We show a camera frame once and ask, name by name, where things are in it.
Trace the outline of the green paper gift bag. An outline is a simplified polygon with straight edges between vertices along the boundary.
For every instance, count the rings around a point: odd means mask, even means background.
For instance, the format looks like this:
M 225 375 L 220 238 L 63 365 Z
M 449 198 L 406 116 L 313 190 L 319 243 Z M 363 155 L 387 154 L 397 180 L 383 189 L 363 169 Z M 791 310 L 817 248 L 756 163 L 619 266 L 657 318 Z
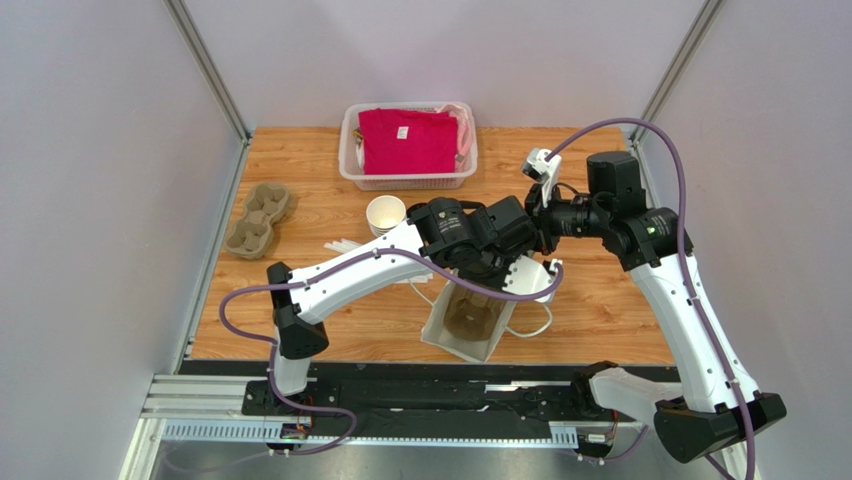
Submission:
M 410 285 L 431 305 L 421 341 L 468 362 L 488 361 L 506 332 L 517 338 L 532 338 L 547 331 L 553 323 L 552 310 L 548 304 L 542 304 L 547 314 L 545 323 L 535 331 L 522 333 L 509 326 L 516 302 L 482 295 L 451 281 L 435 300 L 430 300 L 413 283 Z

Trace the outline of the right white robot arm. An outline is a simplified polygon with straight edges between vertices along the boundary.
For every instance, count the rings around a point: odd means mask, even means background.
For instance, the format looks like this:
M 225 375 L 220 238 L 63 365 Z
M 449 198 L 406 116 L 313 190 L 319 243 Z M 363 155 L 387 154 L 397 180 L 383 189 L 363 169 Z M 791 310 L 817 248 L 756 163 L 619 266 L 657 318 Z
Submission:
M 589 157 L 588 189 L 569 200 L 559 191 L 560 167 L 559 155 L 538 148 L 522 167 L 534 182 L 525 207 L 539 232 L 538 250 L 551 254 L 564 237 L 600 239 L 646 298 L 680 377 L 665 385 L 599 362 L 575 376 L 579 407 L 644 423 L 682 463 L 736 444 L 752 450 L 756 435 L 786 416 L 786 406 L 760 389 L 727 339 L 701 282 L 684 209 L 650 208 L 639 163 L 627 152 Z

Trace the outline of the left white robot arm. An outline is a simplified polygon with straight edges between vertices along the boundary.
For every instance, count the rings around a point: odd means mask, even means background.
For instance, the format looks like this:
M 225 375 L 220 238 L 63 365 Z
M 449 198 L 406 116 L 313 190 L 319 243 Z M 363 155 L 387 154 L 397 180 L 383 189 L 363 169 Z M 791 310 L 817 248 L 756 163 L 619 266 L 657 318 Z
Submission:
M 266 270 L 278 345 L 270 382 L 285 396 L 307 386 L 313 356 L 329 339 L 326 318 L 342 307 L 398 281 L 444 274 L 461 286 L 507 301 L 549 301 L 558 267 L 531 253 L 538 231 L 514 196 L 490 206 L 447 197 L 412 206 L 405 219 L 371 242 L 324 263 Z

